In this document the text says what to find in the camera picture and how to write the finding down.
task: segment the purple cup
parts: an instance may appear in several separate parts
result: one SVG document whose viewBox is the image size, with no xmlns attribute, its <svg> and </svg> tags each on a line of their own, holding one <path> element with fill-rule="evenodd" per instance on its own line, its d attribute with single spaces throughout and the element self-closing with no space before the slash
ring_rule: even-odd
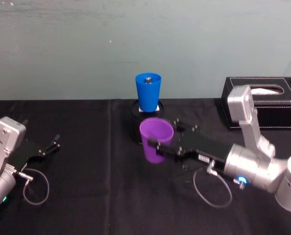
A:
<svg viewBox="0 0 291 235">
<path fill-rule="evenodd" d="M 151 117 L 143 120 L 139 127 L 142 144 L 144 146 L 145 158 L 154 164 L 164 161 L 164 157 L 156 154 L 156 149 L 147 144 L 149 138 L 156 139 L 160 143 L 169 145 L 174 135 L 172 125 L 164 119 Z"/>
</svg>

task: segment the light blue wall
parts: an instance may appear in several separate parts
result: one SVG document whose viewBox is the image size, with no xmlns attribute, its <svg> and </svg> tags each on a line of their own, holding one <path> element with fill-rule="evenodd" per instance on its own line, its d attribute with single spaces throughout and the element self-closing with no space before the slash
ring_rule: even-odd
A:
<svg viewBox="0 0 291 235">
<path fill-rule="evenodd" d="M 136 98 L 144 71 L 162 98 L 290 76 L 291 0 L 0 0 L 0 99 Z"/>
</svg>

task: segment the black round base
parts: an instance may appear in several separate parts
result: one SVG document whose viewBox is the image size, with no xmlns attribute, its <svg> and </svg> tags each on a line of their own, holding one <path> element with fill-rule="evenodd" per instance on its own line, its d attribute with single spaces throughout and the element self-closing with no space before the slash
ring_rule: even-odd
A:
<svg viewBox="0 0 291 235">
<path fill-rule="evenodd" d="M 140 123 L 147 119 L 147 118 L 161 118 L 163 117 L 164 113 L 164 107 L 162 103 L 159 101 L 159 111 L 155 111 L 152 113 L 146 113 L 146 112 L 139 112 L 139 102 L 136 100 L 131 107 L 131 137 L 132 139 L 139 143 L 142 144 L 141 140 L 141 134 L 139 130 Z"/>
</svg>

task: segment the blue cup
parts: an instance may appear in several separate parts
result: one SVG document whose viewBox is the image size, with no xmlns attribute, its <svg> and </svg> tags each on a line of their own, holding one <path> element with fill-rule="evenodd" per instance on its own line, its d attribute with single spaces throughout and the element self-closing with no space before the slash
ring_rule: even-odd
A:
<svg viewBox="0 0 291 235">
<path fill-rule="evenodd" d="M 139 107 L 144 112 L 154 112 L 159 103 L 161 76 L 156 73 L 141 73 L 136 76 Z"/>
</svg>

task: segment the tissue box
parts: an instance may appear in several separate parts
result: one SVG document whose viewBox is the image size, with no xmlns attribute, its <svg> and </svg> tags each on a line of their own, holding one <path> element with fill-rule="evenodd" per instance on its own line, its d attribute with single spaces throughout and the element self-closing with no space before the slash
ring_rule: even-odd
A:
<svg viewBox="0 0 291 235">
<path fill-rule="evenodd" d="M 227 97 L 234 86 L 249 85 L 251 89 L 263 88 L 277 94 L 253 94 L 258 110 L 259 126 L 262 129 L 291 129 L 291 77 L 227 77 L 221 96 L 228 128 L 239 129 L 239 124 L 230 117 Z"/>
</svg>

